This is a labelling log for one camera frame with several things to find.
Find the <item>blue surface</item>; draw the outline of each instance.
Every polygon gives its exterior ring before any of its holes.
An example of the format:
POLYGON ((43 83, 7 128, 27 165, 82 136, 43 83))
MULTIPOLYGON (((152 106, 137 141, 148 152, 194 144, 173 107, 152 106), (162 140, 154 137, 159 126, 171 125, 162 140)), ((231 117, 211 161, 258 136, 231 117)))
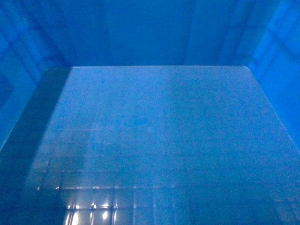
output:
POLYGON ((300 222, 300 155, 246 67, 48 70, 0 173, 5 225, 300 222))
POLYGON ((13 89, 14 87, 9 82, 9 80, 5 76, 0 74, 0 110, 9 98, 13 89))
POLYGON ((1 143, 47 68, 107 65, 248 66, 300 143, 297 0, 8 0, 0 13, 0 72, 26 83, 0 111, 1 143))

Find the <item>grid pattern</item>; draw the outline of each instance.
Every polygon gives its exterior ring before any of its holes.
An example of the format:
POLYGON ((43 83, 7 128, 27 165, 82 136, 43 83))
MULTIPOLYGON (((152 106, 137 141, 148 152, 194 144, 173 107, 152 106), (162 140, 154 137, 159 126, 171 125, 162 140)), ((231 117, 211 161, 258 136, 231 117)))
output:
POLYGON ((3 224, 299 224, 299 155, 243 67, 75 67, 42 109, 1 151, 3 224))

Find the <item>blue plastic wall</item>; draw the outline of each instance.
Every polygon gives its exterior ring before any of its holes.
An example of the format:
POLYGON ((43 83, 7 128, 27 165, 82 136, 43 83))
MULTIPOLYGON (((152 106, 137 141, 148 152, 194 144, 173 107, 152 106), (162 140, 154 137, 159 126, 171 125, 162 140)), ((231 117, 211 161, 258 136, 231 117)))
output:
POLYGON ((245 65, 299 142, 298 0, 0 2, 0 143, 57 66, 245 65))

